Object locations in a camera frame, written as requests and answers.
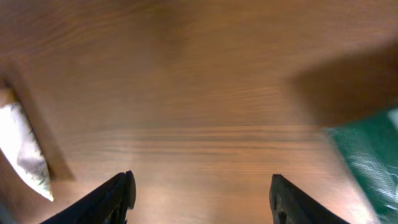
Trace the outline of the white cream tube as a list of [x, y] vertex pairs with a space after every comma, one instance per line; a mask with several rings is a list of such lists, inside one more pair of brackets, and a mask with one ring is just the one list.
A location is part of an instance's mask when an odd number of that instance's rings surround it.
[[1, 151], [30, 188], [53, 201], [47, 161], [11, 88], [1, 88]]

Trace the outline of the green 3M wipes packet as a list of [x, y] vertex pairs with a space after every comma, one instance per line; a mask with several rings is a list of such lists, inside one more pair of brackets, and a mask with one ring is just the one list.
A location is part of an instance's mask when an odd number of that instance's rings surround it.
[[397, 223], [397, 108], [327, 128], [381, 223]]

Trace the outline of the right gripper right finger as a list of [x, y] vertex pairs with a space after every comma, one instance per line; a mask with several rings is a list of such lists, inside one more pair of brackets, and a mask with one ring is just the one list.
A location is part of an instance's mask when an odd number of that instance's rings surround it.
[[280, 174], [272, 175], [269, 201], [274, 224], [348, 224]]

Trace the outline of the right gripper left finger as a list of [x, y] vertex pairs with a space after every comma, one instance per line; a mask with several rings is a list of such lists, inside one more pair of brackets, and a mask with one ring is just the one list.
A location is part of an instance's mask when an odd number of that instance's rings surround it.
[[60, 213], [43, 221], [58, 223], [126, 223], [136, 202], [136, 182], [131, 171], [120, 172]]

